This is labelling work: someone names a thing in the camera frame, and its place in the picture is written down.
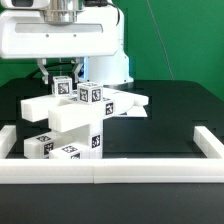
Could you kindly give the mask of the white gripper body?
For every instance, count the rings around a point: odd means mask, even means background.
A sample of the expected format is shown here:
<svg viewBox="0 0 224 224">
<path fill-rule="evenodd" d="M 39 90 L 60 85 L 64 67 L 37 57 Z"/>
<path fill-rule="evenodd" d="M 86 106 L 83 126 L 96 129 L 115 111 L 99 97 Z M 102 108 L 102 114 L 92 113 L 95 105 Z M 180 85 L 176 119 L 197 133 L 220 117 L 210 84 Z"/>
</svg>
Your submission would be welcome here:
<svg viewBox="0 0 224 224">
<path fill-rule="evenodd" d="M 0 15 L 0 57 L 67 58 L 113 55 L 118 50 L 117 11 L 86 8 L 70 24 L 49 24 L 40 11 Z"/>
</svg>

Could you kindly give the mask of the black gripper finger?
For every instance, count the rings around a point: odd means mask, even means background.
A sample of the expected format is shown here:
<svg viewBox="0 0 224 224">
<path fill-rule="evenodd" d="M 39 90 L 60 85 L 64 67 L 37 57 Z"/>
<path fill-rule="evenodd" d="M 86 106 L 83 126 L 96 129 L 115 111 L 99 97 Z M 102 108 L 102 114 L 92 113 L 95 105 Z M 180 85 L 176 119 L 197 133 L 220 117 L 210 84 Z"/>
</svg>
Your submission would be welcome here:
<svg viewBox="0 0 224 224">
<path fill-rule="evenodd" d="M 43 74 L 42 76 L 42 80 L 45 84 L 48 83 L 48 78 L 49 78 L 49 73 L 45 67 L 46 65 L 46 59 L 45 58 L 38 58 L 37 59 L 37 65 L 41 71 L 41 73 Z"/>
<path fill-rule="evenodd" d="M 74 59 L 74 66 L 72 69 L 72 73 L 74 76 L 74 82 L 78 83 L 80 78 L 80 72 L 82 70 L 84 64 L 84 58 L 83 57 L 77 57 Z"/>
</svg>

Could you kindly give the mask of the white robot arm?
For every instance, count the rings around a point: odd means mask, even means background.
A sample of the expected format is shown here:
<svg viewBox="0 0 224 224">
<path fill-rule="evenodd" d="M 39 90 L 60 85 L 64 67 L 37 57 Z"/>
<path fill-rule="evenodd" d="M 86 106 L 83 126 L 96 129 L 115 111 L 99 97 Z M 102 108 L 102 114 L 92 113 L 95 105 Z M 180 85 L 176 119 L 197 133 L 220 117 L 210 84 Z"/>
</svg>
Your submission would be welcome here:
<svg viewBox="0 0 224 224">
<path fill-rule="evenodd" d="M 112 0 L 0 0 L 0 58 L 73 59 L 76 81 L 131 83 L 124 14 Z"/>
</svg>

